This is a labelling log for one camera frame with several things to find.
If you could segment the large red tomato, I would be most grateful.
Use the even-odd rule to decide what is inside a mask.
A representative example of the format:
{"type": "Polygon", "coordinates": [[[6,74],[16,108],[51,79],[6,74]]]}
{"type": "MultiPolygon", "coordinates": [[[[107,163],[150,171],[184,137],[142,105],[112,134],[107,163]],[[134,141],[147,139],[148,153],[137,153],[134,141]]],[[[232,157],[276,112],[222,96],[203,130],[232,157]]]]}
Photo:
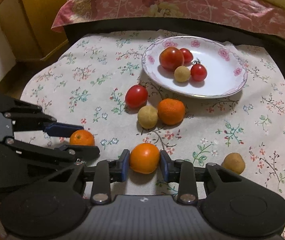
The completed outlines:
{"type": "Polygon", "coordinates": [[[159,62],[164,69],[174,72],[184,64],[184,56],[179,49],[168,47],[159,55],[159,62]]]}

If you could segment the smooth orange mandarin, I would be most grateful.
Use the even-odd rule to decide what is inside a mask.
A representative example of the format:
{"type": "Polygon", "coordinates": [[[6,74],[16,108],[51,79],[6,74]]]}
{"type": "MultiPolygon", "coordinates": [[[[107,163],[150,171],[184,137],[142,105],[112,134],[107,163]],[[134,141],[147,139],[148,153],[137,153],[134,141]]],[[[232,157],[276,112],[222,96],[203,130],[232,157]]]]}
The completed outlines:
{"type": "Polygon", "coordinates": [[[130,168],[141,174],[153,173],[160,161],[160,151],[150,143],[137,145],[130,153],[130,168]]]}

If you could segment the oval cherry tomato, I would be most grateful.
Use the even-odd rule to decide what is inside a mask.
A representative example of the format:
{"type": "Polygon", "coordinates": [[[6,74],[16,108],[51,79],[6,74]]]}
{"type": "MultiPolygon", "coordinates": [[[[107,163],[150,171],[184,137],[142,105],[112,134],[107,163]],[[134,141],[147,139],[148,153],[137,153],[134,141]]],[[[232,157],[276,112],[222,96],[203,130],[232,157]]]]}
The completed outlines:
{"type": "Polygon", "coordinates": [[[138,108],[147,101],[147,98],[147,89],[141,85],[134,85],[127,91],[125,103],[130,108],[138,108]]]}

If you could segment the small orange mandarin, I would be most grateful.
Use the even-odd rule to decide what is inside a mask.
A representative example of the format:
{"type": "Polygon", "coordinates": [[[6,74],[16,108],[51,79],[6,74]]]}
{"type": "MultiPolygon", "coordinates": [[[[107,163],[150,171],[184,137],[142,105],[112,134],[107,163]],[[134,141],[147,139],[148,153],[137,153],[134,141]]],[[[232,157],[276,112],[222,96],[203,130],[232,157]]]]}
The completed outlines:
{"type": "Polygon", "coordinates": [[[92,133],[84,129],[75,131],[69,139],[71,145],[94,146],[95,139],[92,133]]]}

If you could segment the cherry tomato with stem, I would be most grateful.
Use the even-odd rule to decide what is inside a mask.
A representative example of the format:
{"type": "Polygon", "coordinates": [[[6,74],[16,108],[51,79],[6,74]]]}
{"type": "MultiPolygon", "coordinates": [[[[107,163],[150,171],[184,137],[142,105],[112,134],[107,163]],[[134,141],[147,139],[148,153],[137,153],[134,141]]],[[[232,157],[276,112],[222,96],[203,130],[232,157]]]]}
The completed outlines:
{"type": "Polygon", "coordinates": [[[192,67],[190,72],[192,79],[196,82],[202,82],[207,77],[207,70],[201,64],[201,61],[199,59],[196,59],[192,62],[192,67]]]}

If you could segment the pink floral bed sheet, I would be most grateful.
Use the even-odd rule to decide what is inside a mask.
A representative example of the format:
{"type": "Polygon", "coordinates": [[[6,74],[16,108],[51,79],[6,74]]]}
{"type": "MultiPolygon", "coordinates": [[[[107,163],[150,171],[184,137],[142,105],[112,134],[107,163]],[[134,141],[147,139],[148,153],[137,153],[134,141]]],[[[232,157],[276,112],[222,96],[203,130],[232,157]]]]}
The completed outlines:
{"type": "Polygon", "coordinates": [[[137,17],[201,20],[285,39],[285,0],[67,0],[51,28],[137,17]]]}

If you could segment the floral tablecloth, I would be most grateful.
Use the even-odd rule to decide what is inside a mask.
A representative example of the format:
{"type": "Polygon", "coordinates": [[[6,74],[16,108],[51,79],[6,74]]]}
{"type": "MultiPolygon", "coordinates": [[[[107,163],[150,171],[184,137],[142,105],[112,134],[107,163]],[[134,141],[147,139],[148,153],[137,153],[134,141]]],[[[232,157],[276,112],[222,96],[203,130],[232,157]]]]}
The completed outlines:
{"type": "Polygon", "coordinates": [[[101,159],[142,145],[204,167],[234,153],[244,177],[285,198],[285,79],[264,48],[164,30],[87,35],[21,98],[83,126],[101,159]]]}

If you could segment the yellow wooden cabinet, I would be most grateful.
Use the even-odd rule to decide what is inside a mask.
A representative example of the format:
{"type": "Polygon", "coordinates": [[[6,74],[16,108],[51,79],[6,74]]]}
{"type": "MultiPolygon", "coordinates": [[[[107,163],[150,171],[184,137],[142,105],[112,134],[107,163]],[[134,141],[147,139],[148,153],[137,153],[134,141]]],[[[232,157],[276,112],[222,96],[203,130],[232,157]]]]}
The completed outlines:
{"type": "Polygon", "coordinates": [[[46,60],[68,41],[51,29],[67,0],[0,0],[0,28],[17,61],[46,60]]]}

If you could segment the tan longan among cluster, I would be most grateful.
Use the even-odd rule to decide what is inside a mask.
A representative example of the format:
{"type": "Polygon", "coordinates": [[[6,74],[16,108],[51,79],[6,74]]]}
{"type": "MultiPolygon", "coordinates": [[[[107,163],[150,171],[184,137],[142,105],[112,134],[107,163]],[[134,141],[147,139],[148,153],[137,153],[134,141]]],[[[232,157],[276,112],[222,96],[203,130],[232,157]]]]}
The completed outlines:
{"type": "Polygon", "coordinates": [[[151,105],[143,106],[138,111],[138,123],[144,129],[153,128],[158,122],[158,111],[151,105]]]}

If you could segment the white floral plate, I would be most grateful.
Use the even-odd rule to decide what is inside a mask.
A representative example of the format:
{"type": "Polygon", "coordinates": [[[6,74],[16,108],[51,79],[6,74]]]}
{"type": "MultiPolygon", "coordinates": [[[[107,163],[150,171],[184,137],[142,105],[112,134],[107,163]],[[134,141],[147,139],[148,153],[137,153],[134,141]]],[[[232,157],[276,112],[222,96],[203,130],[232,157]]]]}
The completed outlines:
{"type": "Polygon", "coordinates": [[[142,55],[146,75],[162,88],[192,98],[218,99],[242,90],[248,74],[237,49],[229,42],[219,43],[195,36],[168,37],[151,44],[142,55]],[[189,79],[179,82],[173,70],[160,62],[161,53],[168,47],[186,49],[192,61],[177,73],[190,73],[189,79]]]}

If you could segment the large rough orange mandarin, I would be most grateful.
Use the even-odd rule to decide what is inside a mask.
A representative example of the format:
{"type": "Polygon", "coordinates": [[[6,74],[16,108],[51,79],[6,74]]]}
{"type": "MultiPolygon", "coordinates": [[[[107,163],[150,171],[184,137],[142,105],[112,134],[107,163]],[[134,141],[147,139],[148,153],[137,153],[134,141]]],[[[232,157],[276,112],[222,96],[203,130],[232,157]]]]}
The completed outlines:
{"type": "Polygon", "coordinates": [[[176,125],[182,122],[185,116],[185,105],[175,99],[164,99],[158,103],[158,116],[166,125],[176,125]]]}

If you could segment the tan longan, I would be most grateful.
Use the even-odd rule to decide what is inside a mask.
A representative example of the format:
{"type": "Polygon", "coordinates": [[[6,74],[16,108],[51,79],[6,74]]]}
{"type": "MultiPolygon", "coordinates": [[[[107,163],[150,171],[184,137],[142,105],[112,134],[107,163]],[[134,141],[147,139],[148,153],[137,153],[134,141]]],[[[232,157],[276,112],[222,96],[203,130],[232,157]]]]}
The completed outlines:
{"type": "Polygon", "coordinates": [[[180,83],[188,81],[190,76],[191,72],[186,66],[179,66],[174,71],[174,79],[180,83]]]}
{"type": "Polygon", "coordinates": [[[237,174],[241,174],[245,170],[245,162],[239,153],[228,154],[221,166],[237,174]]]}

